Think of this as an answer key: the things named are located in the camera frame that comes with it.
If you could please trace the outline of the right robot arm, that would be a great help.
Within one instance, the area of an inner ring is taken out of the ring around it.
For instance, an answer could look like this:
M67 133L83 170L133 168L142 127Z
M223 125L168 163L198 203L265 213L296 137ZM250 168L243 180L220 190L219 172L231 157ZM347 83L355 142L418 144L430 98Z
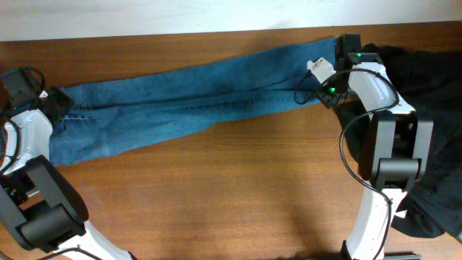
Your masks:
M321 84L314 95L327 108L339 105L348 94L355 94L364 108L343 125L341 139L353 124L369 121L359 144L358 171L351 173L365 189L340 257L384 259L398 206L425 174L433 121L399 95L382 58L362 52L359 35L338 37L335 62L318 58L308 62L308 69Z

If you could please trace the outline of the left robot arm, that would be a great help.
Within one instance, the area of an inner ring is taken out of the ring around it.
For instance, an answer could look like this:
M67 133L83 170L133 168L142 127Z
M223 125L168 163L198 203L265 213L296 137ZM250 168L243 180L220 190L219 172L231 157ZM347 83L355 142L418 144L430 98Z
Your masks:
M8 94L1 112L1 223L13 239L46 259L133 259L94 227L82 197L49 160L53 126L72 100L57 88Z

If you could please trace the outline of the blue denim jeans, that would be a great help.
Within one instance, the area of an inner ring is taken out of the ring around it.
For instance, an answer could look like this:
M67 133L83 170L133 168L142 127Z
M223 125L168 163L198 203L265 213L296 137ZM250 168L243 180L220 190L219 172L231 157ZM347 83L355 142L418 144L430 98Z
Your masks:
M335 60L335 40L287 45L160 74L80 84L50 140L54 165L111 157L151 144L309 104L307 63Z

